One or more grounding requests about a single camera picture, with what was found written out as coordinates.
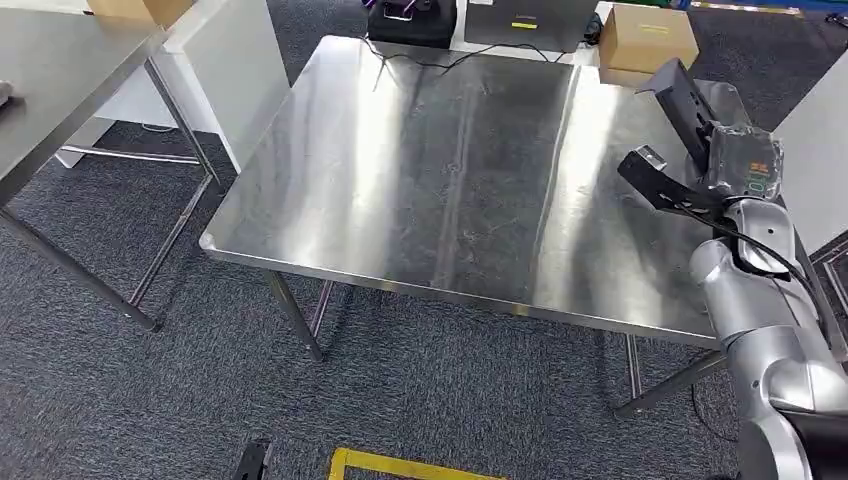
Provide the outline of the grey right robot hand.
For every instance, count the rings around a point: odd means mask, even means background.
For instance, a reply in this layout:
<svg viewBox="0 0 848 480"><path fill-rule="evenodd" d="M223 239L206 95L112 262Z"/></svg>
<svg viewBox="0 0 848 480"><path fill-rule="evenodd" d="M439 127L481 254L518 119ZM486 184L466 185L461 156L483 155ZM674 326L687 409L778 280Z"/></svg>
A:
<svg viewBox="0 0 848 480"><path fill-rule="evenodd" d="M701 185L724 197L775 201L784 170L781 140L768 130L745 123L712 125L708 165Z"/></svg>

